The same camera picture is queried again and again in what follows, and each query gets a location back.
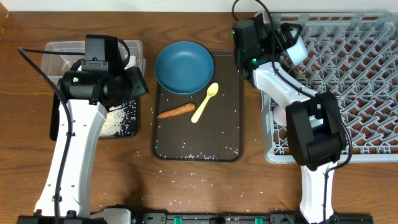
dish rack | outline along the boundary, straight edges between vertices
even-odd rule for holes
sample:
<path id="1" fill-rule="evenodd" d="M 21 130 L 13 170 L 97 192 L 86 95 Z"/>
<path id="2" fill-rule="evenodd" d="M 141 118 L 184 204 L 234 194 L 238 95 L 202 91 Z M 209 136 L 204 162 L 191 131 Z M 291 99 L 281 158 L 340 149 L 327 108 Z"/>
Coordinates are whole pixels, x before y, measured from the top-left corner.
<path id="1" fill-rule="evenodd" d="M 303 25 L 301 36 L 308 58 L 295 66 L 287 54 L 282 54 L 279 62 L 301 84 L 336 95 L 352 137 L 351 162 L 398 162 L 398 16 L 273 14 L 272 19 L 275 25 Z M 289 154 L 286 127 L 273 120 L 274 106 L 270 96 L 262 92 L 266 159 L 295 163 Z M 340 161 L 347 154 L 347 149 L 342 151 Z"/>

carrot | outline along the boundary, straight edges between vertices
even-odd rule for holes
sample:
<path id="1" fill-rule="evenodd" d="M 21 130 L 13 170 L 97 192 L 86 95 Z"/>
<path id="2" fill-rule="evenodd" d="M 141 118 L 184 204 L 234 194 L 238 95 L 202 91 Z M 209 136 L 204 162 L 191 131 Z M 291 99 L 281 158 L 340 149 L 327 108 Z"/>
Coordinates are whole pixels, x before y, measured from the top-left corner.
<path id="1" fill-rule="evenodd" d="M 193 111 L 196 108 L 194 103 L 187 103 L 186 105 L 161 113 L 158 118 L 168 118 L 171 116 L 180 115 Z"/>

yellow spoon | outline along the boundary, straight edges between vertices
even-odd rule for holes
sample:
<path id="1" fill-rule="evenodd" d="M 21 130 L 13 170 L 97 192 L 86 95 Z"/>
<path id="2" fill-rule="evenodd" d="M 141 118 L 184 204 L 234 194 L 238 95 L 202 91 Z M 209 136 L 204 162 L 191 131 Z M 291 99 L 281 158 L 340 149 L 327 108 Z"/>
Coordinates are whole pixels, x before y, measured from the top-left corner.
<path id="1" fill-rule="evenodd" d="M 199 108 L 196 110 L 196 112 L 193 114 L 191 121 L 193 123 L 198 122 L 201 113 L 203 112 L 203 110 L 205 109 L 205 106 L 207 104 L 207 102 L 209 101 L 210 97 L 215 96 L 217 94 L 218 91 L 218 84 L 217 83 L 213 83 L 209 86 L 209 88 L 207 89 L 207 96 L 205 98 L 205 100 L 203 100 L 203 102 L 201 103 L 201 105 L 199 106 Z"/>

blue bowl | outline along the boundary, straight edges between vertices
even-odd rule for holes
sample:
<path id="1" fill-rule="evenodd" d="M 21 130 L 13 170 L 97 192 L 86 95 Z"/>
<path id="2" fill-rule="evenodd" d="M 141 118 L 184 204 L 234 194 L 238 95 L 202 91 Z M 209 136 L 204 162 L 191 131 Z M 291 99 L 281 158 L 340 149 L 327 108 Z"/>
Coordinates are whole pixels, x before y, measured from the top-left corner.
<path id="1" fill-rule="evenodd" d="M 189 95 L 205 87 L 214 72 L 213 59 L 199 44 L 181 41 L 163 49 L 155 61 L 155 76 L 166 90 Z"/>

wooden table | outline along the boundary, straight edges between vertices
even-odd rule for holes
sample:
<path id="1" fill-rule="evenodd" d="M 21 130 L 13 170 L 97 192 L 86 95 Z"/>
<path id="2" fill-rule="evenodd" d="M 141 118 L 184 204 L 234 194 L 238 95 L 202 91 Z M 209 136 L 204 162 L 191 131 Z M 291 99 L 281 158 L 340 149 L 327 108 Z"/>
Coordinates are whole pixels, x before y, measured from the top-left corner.
<path id="1" fill-rule="evenodd" d="M 179 40 L 209 49 L 233 49 L 232 23 L 229 13 L 10 13 L 0 40 L 0 222 L 15 223 L 18 215 L 33 213 L 55 146 L 49 139 L 53 93 L 17 48 L 43 49 L 47 42 L 84 40 L 86 34 L 141 40 L 150 90 L 142 97 L 137 136 L 98 143 L 92 211 L 117 203 L 187 213 L 297 210 L 302 194 L 300 167 L 264 159 L 261 96 L 248 83 L 244 86 L 245 152 L 239 161 L 167 162 L 150 152 L 157 54 Z M 42 55 L 29 56 L 40 65 Z M 370 213 L 376 223 L 396 223 L 397 201 L 398 164 L 350 164 L 335 175 L 332 202 L 337 212 Z"/>

